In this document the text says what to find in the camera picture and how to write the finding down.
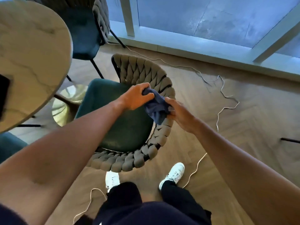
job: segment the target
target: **braided gray backrest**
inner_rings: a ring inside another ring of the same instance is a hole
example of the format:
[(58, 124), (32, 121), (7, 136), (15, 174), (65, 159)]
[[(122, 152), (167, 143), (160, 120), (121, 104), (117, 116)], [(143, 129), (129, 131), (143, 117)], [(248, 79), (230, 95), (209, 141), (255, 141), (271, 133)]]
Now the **braided gray backrest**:
[(110, 21), (108, 17), (108, 6), (106, 0), (29, 0), (47, 6), (55, 12), (63, 11), (64, 9), (78, 6), (90, 7), (96, 13), (98, 23), (103, 32), (104, 39), (107, 42), (107, 37), (110, 33)]
[[(114, 61), (120, 68), (120, 82), (124, 84), (139, 84), (149, 82), (160, 95), (175, 98), (175, 90), (166, 72), (152, 61), (130, 55), (114, 54)], [(165, 145), (171, 132), (173, 120), (165, 119), (161, 125), (156, 125), (151, 137), (140, 149), (134, 152), (117, 153), (104, 150), (95, 153), (87, 166), (104, 171), (131, 171), (133, 167), (144, 166), (145, 161), (153, 159), (158, 149)]]

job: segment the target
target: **forearm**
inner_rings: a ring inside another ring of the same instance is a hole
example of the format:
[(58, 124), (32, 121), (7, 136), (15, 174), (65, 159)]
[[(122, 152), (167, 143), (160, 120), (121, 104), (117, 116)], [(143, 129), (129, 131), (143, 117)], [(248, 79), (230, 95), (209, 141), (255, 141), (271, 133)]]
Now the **forearm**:
[[(32, 219), (27, 221), (30, 225), (43, 224), (123, 109), (118, 100), (111, 102), (44, 136), (2, 163), (0, 202), (23, 218)], [(27, 200), (33, 203), (28, 211)]]
[(201, 120), (193, 125), (193, 133), (255, 224), (298, 224), (298, 187)]

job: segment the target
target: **black chair leg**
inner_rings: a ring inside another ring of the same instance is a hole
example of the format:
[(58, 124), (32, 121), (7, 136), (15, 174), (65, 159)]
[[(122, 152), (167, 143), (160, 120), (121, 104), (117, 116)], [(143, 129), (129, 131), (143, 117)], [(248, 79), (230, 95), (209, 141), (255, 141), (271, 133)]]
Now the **black chair leg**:
[(96, 69), (96, 71), (98, 72), (99, 76), (100, 76), (102, 79), (104, 79), (102, 73), (101, 73), (100, 70), (98, 69), (98, 66), (96, 65), (96, 63), (94, 62), (94, 60), (91, 59), (90, 61), (91, 61), (91, 63), (93, 64), (93, 66), (95, 67), (95, 69)]
[(67, 75), (67, 79), (70, 81), (70, 82), (72, 82), (72, 80), (71, 80), (71, 78)]
[(290, 142), (294, 142), (294, 143), (300, 144), (300, 140), (294, 140), (294, 139), (284, 138), (284, 137), (280, 138), (280, 140), (285, 140), (285, 141), (290, 141)]
[(115, 39), (122, 45), (123, 48), (126, 48), (126, 46), (119, 40), (119, 38), (114, 34), (112, 30), (110, 30), (110, 33), (115, 37)]
[(35, 124), (20, 124), (17, 127), (42, 127), (41, 125), (35, 125)]

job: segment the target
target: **person's right arm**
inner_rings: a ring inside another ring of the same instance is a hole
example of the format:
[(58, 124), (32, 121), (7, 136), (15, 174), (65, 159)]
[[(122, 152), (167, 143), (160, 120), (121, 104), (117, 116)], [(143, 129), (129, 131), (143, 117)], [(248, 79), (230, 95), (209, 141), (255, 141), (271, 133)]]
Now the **person's right arm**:
[(166, 97), (169, 118), (193, 133), (239, 204), (256, 225), (300, 224), (300, 189), (194, 117), (182, 103)]

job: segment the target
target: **herringbone floor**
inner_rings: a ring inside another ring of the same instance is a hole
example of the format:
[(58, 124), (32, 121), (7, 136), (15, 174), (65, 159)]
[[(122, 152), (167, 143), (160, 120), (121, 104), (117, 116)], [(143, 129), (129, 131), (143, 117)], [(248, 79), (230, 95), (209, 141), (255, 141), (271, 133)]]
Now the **herringbone floor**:
[[(300, 84), (282, 79), (258, 75), (252, 72), (225, 68), (205, 62), (180, 58), (157, 52), (134, 49), (153, 58), (163, 58), (174, 65), (189, 65), (202, 71), (207, 80), (220, 74), (225, 79), (224, 93), (235, 95), (241, 102), (233, 111), (225, 110), (220, 115), (220, 134), (255, 156), (268, 166), (300, 186), (300, 144), (280, 142), (280, 137), (300, 139)], [(105, 45), (95, 62), (107, 79), (117, 80), (111, 64), (114, 53), (132, 54), (120, 46)], [(234, 106), (220, 94), (218, 80), (210, 85), (195, 72), (160, 64), (167, 72), (176, 90), (176, 98), (183, 102), (197, 117), (216, 129), (217, 113), (224, 106)], [(89, 61), (73, 60), (69, 76), (75, 83), (85, 84), (98, 77)], [(60, 90), (70, 86), (65, 80)], [(43, 128), (15, 128), (11, 132), (28, 143), (58, 128), (51, 116), (52, 102), (39, 111), (34, 120), (26, 123), (41, 123)], [(121, 173), (121, 181), (135, 182), (144, 201), (161, 200), (158, 184), (176, 162), (183, 162), (186, 172), (179, 186), (183, 186), (195, 169), (205, 151), (197, 139), (174, 124), (166, 145), (158, 156), (140, 169)], [(47, 225), (71, 224), (73, 217), (86, 209), (92, 188), (105, 191), (105, 172), (86, 168), (74, 182), (66, 196), (50, 217)], [(196, 201), (212, 211), (213, 224), (252, 224), (239, 206), (209, 157), (199, 165), (187, 186)], [(104, 201), (100, 192), (93, 193), (88, 214), (93, 216)]]

